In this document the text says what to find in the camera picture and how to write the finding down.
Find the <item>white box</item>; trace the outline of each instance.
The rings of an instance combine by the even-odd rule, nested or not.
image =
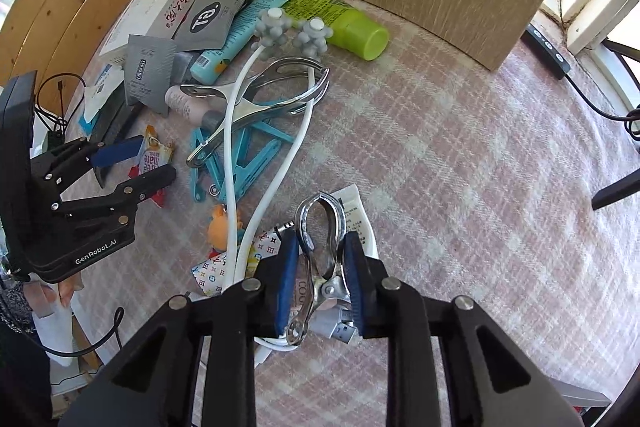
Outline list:
[[[194,0],[132,0],[111,30],[99,57],[120,65],[127,58],[129,35],[170,39]]]

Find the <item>gray packet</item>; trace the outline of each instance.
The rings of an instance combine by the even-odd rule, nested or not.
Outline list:
[[[195,0],[174,36],[177,50],[218,50],[225,45],[244,0]]]
[[[142,102],[162,116],[169,114],[164,94],[170,86],[175,47],[175,41],[171,39],[129,35],[124,65],[127,105]]]

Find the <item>metal bolt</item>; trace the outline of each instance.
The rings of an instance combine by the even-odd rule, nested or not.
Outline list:
[[[467,297],[466,295],[458,295],[455,299],[453,299],[453,302],[459,309],[464,310],[465,312],[468,312],[469,310],[472,310],[474,308],[474,300],[471,297]]]
[[[395,277],[385,277],[382,280],[382,287],[385,290],[390,290],[390,291],[399,290],[401,285],[402,283]]]
[[[172,310],[181,310],[187,305],[187,297],[184,295],[174,295],[169,299],[169,308]]]
[[[260,281],[258,279],[245,279],[242,281],[242,289],[246,292],[255,292],[260,289]]]

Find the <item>light blue tube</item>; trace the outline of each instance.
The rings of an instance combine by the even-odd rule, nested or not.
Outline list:
[[[219,50],[202,52],[191,67],[191,76],[201,84],[211,86],[254,34],[260,10],[279,8],[288,0],[254,0],[231,24],[225,45]]]

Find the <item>plaid tablecloth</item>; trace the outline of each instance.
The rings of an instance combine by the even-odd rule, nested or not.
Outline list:
[[[640,167],[622,125],[594,114],[520,42],[489,72],[418,26],[348,1],[385,24],[391,41],[373,62],[337,48],[323,58],[330,89],[264,227],[290,219],[316,190],[356,183],[390,274],[435,298],[471,295],[547,375],[614,399],[640,359],[640,196],[597,212],[590,200]],[[568,57],[558,29],[536,19]],[[571,65],[591,100],[608,107]],[[94,61],[89,82],[98,70]],[[190,267],[208,250],[212,203],[193,203],[188,189],[191,128],[175,113],[145,110],[133,133],[149,123],[177,145],[177,180],[164,209],[139,206],[132,245],[83,271],[82,327],[93,340],[119,305],[127,340],[171,295],[197,291]],[[242,199],[245,222],[280,160]],[[128,169],[114,168],[108,190]],[[65,198],[105,192],[90,173]],[[115,341],[105,349],[115,353]],[[384,425],[384,341],[310,335],[301,349],[271,355],[255,380],[261,426]],[[196,424],[201,399],[198,391]]]

